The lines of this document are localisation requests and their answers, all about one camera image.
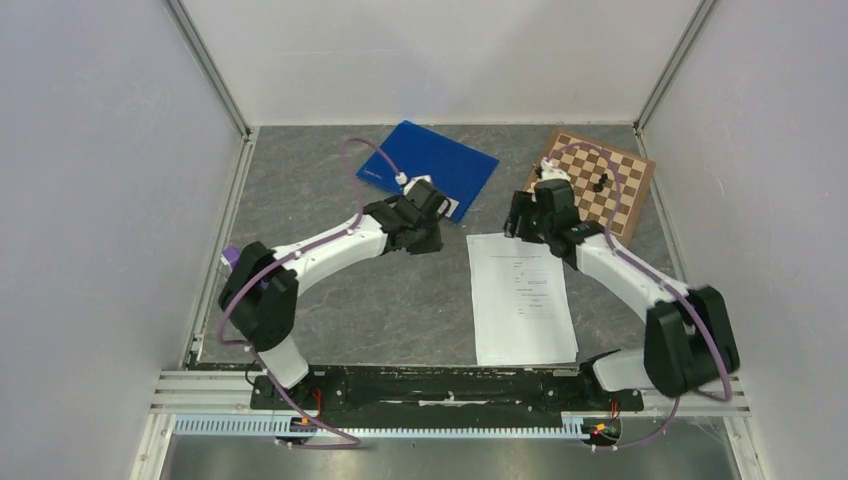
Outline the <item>blue plastic folder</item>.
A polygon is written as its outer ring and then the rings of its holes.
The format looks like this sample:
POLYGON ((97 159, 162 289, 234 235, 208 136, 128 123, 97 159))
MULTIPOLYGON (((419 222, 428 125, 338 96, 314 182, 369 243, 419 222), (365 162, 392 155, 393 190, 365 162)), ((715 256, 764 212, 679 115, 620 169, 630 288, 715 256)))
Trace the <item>blue plastic folder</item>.
POLYGON ((463 219, 499 164, 494 157, 407 120, 378 148, 356 137, 344 143, 346 147, 356 144, 372 150, 356 173, 359 179, 399 196, 403 187, 397 183, 398 173, 405 174, 408 181, 427 176, 450 202, 446 218, 455 223, 463 219))

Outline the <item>white paper sheet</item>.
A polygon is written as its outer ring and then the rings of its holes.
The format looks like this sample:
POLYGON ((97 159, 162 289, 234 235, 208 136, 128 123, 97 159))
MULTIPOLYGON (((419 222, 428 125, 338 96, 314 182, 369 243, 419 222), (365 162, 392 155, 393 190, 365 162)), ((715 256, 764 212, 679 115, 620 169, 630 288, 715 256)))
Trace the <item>white paper sheet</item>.
POLYGON ((466 237, 476 363, 572 363, 578 343, 564 265, 543 244, 503 234, 466 237))

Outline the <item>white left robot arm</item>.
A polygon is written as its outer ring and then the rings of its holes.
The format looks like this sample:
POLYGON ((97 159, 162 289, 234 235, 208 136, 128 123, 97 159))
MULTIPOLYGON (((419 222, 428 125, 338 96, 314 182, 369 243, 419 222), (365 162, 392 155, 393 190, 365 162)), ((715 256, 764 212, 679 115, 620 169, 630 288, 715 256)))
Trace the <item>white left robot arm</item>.
POLYGON ((364 205, 351 219, 309 239, 273 248, 256 241, 223 252, 230 273, 219 308, 275 379, 281 401, 301 408, 314 393, 309 365, 292 336, 300 295, 361 261, 395 251, 441 251, 439 223, 451 207, 428 177, 416 177, 401 194, 364 205))

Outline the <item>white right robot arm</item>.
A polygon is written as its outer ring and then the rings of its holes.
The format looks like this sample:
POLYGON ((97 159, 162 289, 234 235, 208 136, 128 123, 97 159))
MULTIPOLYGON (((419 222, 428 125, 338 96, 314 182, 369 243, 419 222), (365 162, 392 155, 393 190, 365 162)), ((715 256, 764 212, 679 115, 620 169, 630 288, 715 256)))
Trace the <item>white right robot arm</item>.
POLYGON ((601 354, 586 362, 577 382, 580 400, 602 408, 618 391, 653 388, 668 398, 733 396, 730 375, 740 367, 722 294, 675 280, 632 254, 600 223, 580 218, 564 179, 544 180, 533 192, 516 191, 504 222, 509 238, 541 244, 556 258, 606 287, 643 322, 643 346, 601 354))

